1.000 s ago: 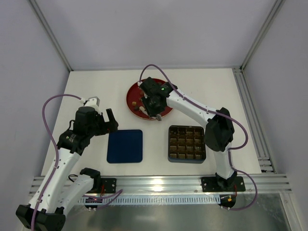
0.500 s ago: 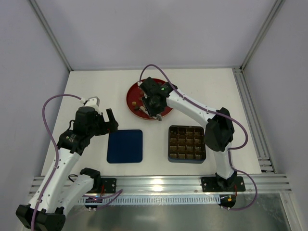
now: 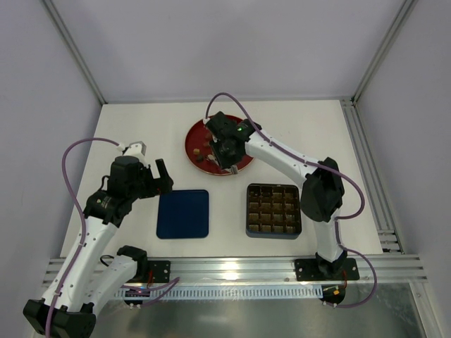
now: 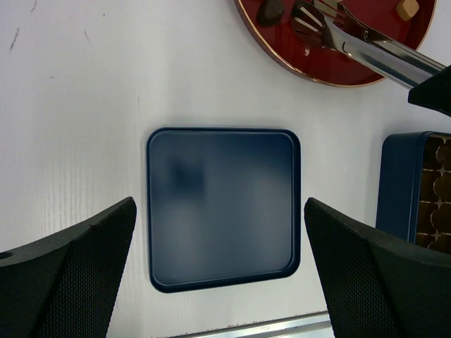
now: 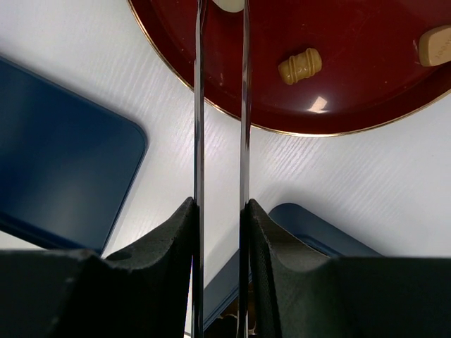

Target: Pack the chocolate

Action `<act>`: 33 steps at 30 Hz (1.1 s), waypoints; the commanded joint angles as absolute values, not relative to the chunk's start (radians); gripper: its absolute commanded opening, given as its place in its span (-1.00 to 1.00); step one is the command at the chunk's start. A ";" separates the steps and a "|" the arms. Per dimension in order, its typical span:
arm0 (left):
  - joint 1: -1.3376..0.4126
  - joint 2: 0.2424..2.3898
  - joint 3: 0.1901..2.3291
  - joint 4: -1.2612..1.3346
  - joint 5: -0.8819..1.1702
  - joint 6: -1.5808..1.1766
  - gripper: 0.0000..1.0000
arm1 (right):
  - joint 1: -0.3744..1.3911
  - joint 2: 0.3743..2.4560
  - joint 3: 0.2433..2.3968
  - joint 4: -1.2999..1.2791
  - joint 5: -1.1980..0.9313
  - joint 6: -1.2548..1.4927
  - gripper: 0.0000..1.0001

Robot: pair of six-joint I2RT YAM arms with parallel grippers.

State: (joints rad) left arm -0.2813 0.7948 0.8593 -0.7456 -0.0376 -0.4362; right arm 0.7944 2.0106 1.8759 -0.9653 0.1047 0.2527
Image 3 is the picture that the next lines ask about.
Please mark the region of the metal tweezers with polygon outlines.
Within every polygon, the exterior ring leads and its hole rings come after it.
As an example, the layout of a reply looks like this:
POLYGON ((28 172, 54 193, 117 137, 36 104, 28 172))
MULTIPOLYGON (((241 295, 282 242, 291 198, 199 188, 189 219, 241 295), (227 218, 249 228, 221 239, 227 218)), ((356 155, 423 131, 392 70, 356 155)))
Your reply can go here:
POLYGON ((208 162, 210 162, 211 164, 214 164, 217 168, 218 168, 218 173, 219 175, 236 175, 238 174, 238 169, 236 165, 232 165, 230 168, 222 168, 218 162, 218 160, 216 159, 216 157, 211 154, 214 159, 210 160, 206 157, 206 160, 208 162))

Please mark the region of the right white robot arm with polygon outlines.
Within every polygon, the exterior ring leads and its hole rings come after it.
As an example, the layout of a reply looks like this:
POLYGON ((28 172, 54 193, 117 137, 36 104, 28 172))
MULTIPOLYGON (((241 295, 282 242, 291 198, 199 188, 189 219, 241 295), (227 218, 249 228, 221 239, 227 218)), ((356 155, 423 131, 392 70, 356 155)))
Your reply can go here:
POLYGON ((345 193, 337 163, 332 158, 319 161, 289 150, 249 119, 236 123, 218 112, 203 123, 212 134, 210 146, 220 168, 231 169, 244 156, 250 156, 298 186, 300 210, 314 224, 318 271, 325 279, 340 275, 347 254, 338 243, 334 226, 345 193))

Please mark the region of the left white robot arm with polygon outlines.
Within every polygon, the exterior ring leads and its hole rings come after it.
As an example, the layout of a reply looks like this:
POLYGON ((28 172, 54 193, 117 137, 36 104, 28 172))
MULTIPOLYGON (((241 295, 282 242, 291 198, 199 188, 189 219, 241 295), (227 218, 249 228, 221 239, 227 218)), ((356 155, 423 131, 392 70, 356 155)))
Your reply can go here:
POLYGON ((91 195, 82 210, 82 226, 58 275, 38 300, 25 304, 23 315, 45 337, 89 337, 109 299, 127 282, 140 282, 150 271, 147 252, 119 248, 103 273, 94 271, 104 249, 138 199, 171 192, 173 180, 163 160, 159 177, 136 156, 118 156, 111 164, 106 189, 91 195))

